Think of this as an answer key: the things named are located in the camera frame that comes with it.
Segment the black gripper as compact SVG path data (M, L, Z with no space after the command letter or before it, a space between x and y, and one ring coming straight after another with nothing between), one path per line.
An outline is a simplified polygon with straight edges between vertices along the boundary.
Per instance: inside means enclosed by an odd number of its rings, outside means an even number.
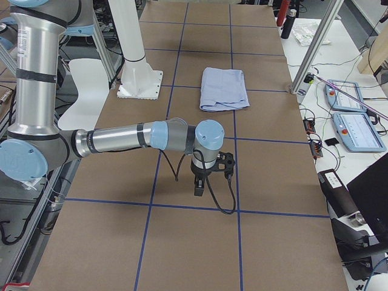
M203 167L197 167L194 163L191 163L190 169L195 176L194 180L194 195L195 196L203 196L206 178L212 173L216 171L216 165L211 168L204 169Z

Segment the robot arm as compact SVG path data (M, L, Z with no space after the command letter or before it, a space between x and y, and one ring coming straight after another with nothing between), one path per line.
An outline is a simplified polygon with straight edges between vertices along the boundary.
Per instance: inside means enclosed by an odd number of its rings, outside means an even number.
M27 182L69 161L94 153L152 147L191 156L195 194L209 186L208 176L220 170L222 125L205 120L196 126L173 118L124 127L97 129L109 93L101 60L75 59L70 71L77 101L55 121L59 38L91 36L95 14L91 1L12 1L18 26L16 115L1 143L1 171Z

